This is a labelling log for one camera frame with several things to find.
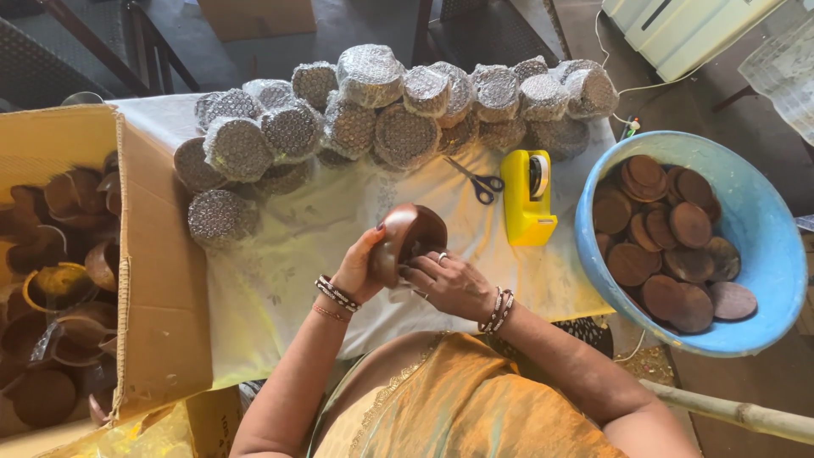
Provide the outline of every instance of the scissor handle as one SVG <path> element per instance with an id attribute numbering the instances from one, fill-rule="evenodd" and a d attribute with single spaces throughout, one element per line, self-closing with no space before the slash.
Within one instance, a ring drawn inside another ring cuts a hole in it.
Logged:
<path id="1" fill-rule="evenodd" d="M 484 177 L 481 175 L 476 175 L 475 179 L 485 184 L 489 189 L 491 189 L 494 192 L 502 192 L 503 187 L 505 187 L 506 185 L 506 183 L 503 180 L 496 176 Z"/>
<path id="2" fill-rule="evenodd" d="M 495 201 L 495 195 L 489 191 L 484 185 L 478 183 L 477 178 L 470 178 L 470 181 L 475 186 L 475 198 L 478 199 L 483 205 L 489 205 Z"/>

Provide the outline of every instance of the yellow saree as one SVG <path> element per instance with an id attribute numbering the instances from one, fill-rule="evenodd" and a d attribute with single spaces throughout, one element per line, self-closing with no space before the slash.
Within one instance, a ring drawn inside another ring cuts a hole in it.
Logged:
<path id="1" fill-rule="evenodd" d="M 559 393 L 471 336 L 446 335 L 425 357 L 350 407 L 320 448 L 336 429 L 354 458 L 625 456 Z"/>

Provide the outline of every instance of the scissors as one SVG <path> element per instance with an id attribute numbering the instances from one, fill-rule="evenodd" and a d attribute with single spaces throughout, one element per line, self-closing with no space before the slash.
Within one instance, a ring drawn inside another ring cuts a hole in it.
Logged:
<path id="1" fill-rule="evenodd" d="M 476 175 L 470 172 L 467 169 L 464 169 L 462 165 L 458 164 L 453 158 L 445 157 L 444 158 L 452 167 L 455 167 L 459 172 L 469 177 L 469 181 L 472 182 L 472 185 L 475 186 L 475 197 L 477 197 L 478 202 L 483 205 L 489 205 L 495 201 L 495 192 L 503 191 L 503 187 L 505 183 L 503 180 L 496 176 L 488 176 L 484 177 L 481 175 Z"/>

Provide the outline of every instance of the woman's right hand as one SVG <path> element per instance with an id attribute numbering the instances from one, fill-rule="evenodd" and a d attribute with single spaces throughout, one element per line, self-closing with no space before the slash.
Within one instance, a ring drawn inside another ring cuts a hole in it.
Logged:
<path id="1" fill-rule="evenodd" d="M 438 262 L 440 253 L 447 256 Z M 469 262 L 447 250 L 437 249 L 416 256 L 399 274 L 444 313 L 487 323 L 495 309 L 497 288 Z"/>

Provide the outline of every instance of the blue plastic tub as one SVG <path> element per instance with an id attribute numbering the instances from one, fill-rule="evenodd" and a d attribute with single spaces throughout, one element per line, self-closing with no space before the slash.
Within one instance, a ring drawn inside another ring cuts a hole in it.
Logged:
<path id="1" fill-rule="evenodd" d="M 662 164 L 683 165 L 703 175 L 715 191 L 723 217 L 715 233 L 741 252 L 736 283 L 758 299 L 757 313 L 732 323 L 716 321 L 703 333 L 677 336 L 640 312 L 616 285 L 599 253 L 593 229 L 593 193 L 615 165 L 636 154 Z M 783 337 L 805 298 L 807 263 L 791 212 L 768 180 L 748 162 L 697 135 L 659 131 L 616 144 L 593 166 L 576 208 L 576 248 L 594 288 L 619 313 L 662 341 L 699 355 L 730 358 L 754 355 Z"/>

